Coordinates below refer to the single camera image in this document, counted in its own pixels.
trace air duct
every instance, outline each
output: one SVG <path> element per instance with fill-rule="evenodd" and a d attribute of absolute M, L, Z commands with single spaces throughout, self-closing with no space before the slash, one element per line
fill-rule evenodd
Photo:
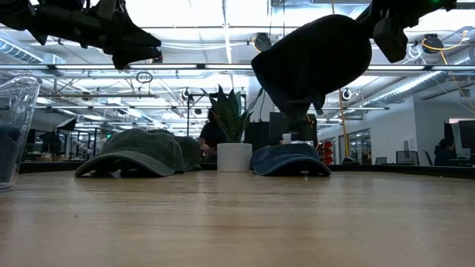
<path fill-rule="evenodd" d="M 65 64 L 66 61 L 57 55 L 43 53 L 26 47 L 21 42 L 0 32 L 0 52 L 13 56 L 28 64 Z"/>
<path fill-rule="evenodd" d="M 450 56 L 448 61 L 449 65 L 475 65 L 475 45 Z M 370 107 L 380 102 L 387 105 L 436 86 L 437 82 L 443 83 L 447 78 L 449 75 L 446 71 L 431 71 L 421 76 L 408 77 L 380 90 L 379 93 L 370 96 L 364 102 L 360 101 L 352 106 Z"/>

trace desk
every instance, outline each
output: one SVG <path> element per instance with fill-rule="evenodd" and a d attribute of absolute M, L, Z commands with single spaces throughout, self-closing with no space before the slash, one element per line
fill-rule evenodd
<path fill-rule="evenodd" d="M 405 174 L 22 174 L 0 265 L 471 267 L 474 201 L 473 180 Z"/>

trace denim cap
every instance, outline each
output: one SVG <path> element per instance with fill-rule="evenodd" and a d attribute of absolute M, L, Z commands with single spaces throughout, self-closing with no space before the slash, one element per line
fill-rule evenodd
<path fill-rule="evenodd" d="M 261 148 L 253 153 L 249 167 L 263 176 L 298 176 L 304 171 L 309 175 L 331 175 L 329 168 L 319 160 L 317 150 L 308 144 Z"/>

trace office chair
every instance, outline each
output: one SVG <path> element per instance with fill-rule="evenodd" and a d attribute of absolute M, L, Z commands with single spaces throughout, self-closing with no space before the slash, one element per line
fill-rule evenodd
<path fill-rule="evenodd" d="M 376 158 L 375 165 L 383 165 L 383 164 L 387 164 L 387 157 Z"/>
<path fill-rule="evenodd" d="M 429 162 L 429 165 L 430 165 L 430 166 L 433 166 L 432 159 L 430 159 L 429 153 L 428 153 L 427 151 L 424 151 L 424 153 L 425 153 L 425 156 L 427 157 L 427 160 L 428 160 L 428 162 Z"/>
<path fill-rule="evenodd" d="M 419 166 L 417 151 L 396 151 L 396 164 Z"/>

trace clear plastic cup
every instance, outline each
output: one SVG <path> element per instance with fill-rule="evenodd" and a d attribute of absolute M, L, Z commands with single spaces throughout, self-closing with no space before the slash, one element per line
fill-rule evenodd
<path fill-rule="evenodd" d="M 30 75 L 0 83 L 0 190 L 15 184 L 41 84 Z"/>

